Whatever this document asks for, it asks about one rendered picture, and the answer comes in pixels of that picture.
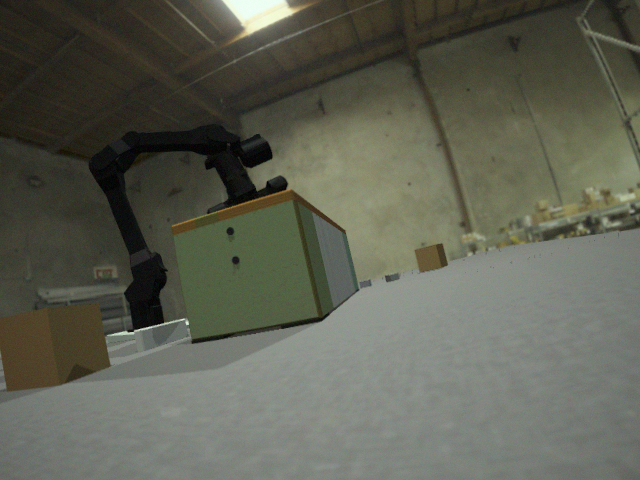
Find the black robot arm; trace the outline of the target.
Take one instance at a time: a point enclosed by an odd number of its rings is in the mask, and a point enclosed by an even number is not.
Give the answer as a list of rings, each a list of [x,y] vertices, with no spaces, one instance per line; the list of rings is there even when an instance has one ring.
[[[133,323],[128,333],[164,324],[159,293],[167,282],[168,270],[161,255],[151,253],[146,245],[125,193],[124,173],[142,152],[172,151],[208,155],[204,163],[206,170],[215,167],[221,180],[231,170],[244,168],[242,164],[254,168],[272,159],[269,142],[264,137],[255,134],[240,142],[239,136],[219,124],[206,124],[188,131],[130,131],[94,154],[89,162],[90,173],[108,199],[130,256],[134,280],[124,292]]]

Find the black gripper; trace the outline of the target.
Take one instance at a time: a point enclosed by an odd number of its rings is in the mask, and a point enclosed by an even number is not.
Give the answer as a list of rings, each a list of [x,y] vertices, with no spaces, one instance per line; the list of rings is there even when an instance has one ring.
[[[224,206],[224,203],[222,202],[208,209],[207,214],[267,197],[273,193],[286,190],[288,185],[285,178],[280,175],[267,181],[266,188],[257,191],[255,185],[252,184],[246,169],[244,168],[236,168],[231,170],[224,175],[224,177],[222,178],[222,182],[228,189],[228,193],[234,203],[228,206]]]

